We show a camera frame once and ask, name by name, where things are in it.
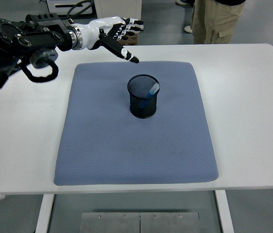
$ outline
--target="metal plate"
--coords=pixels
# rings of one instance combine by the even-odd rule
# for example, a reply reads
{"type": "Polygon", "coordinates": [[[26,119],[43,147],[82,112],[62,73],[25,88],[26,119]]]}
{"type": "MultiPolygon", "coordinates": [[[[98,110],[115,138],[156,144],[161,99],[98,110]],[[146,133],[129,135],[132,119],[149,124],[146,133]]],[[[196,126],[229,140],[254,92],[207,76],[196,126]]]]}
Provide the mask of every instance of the metal plate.
{"type": "Polygon", "coordinates": [[[200,233],[197,212],[82,213],[80,233],[200,233]]]}
{"type": "Polygon", "coordinates": [[[199,214],[141,213],[141,233],[200,233],[199,214]]]}
{"type": "Polygon", "coordinates": [[[82,213],[80,233],[140,233],[139,213],[82,213]]]}

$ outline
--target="gray floor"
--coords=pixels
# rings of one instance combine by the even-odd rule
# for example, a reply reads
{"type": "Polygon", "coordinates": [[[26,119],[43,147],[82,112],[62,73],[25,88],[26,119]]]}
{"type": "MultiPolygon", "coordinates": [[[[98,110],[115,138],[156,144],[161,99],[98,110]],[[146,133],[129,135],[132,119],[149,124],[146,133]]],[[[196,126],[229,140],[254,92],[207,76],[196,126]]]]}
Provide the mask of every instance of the gray floor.
{"type": "MultiPolygon", "coordinates": [[[[175,5],[174,0],[143,0],[145,31],[139,45],[192,44],[193,37],[183,27],[190,24],[192,8],[175,5]]],[[[26,14],[47,13],[39,0],[0,0],[0,17],[13,21],[26,14]]],[[[80,19],[86,23],[96,15],[80,19]]],[[[231,43],[268,43],[273,45],[273,1],[248,0],[231,43]]],[[[273,233],[273,190],[227,191],[235,233],[273,233]]],[[[180,201],[185,196],[179,195],[180,201]]],[[[41,196],[8,196],[0,202],[0,233],[32,233],[38,218],[41,196]]],[[[116,209],[116,202],[109,208],[116,209]]]]}

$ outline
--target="cardboard box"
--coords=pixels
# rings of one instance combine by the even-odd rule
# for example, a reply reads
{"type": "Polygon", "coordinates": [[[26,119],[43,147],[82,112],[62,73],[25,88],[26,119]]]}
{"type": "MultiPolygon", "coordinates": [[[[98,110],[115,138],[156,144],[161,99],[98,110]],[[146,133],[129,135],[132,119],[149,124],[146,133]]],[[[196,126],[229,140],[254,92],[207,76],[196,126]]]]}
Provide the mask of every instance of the cardboard box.
{"type": "Polygon", "coordinates": [[[122,45],[137,45],[137,37],[138,35],[127,35],[127,40],[119,40],[119,43],[122,45]]]}

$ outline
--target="blue pen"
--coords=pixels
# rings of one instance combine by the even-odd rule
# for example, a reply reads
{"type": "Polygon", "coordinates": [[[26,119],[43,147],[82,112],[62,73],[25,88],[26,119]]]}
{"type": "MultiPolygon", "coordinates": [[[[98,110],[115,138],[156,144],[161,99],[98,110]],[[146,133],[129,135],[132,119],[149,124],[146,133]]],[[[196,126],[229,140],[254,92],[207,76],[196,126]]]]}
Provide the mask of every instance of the blue pen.
{"type": "MultiPolygon", "coordinates": [[[[158,90],[160,89],[159,83],[155,83],[152,88],[149,90],[148,94],[146,95],[146,98],[152,97],[158,90]]],[[[149,100],[142,100],[139,104],[140,108],[145,108],[148,104],[149,100]]]]}

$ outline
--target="cable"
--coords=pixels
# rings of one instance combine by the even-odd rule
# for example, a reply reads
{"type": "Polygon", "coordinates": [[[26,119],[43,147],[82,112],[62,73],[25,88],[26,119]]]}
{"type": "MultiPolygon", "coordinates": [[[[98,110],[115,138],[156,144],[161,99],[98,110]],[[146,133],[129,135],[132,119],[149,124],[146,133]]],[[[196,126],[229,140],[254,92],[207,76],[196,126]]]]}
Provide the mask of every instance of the cable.
{"type": "Polygon", "coordinates": [[[60,19],[62,19],[62,20],[64,20],[64,19],[69,19],[69,18],[73,19],[73,18],[75,18],[75,17],[81,15],[83,12],[85,12],[86,10],[88,10],[88,9],[89,9],[90,7],[92,7],[93,5],[94,5],[94,0],[84,0],[84,1],[80,1],[80,2],[78,2],[77,4],[73,5],[73,6],[68,10],[68,12],[66,13],[66,17],[63,17],[63,18],[60,18],[60,19]],[[87,7],[85,7],[83,10],[79,11],[79,12],[76,13],[76,14],[70,15],[70,13],[72,12],[72,10],[74,10],[76,7],[78,7],[78,6],[80,6],[81,4],[86,3],[86,2],[90,2],[90,4],[89,4],[87,7]]]}

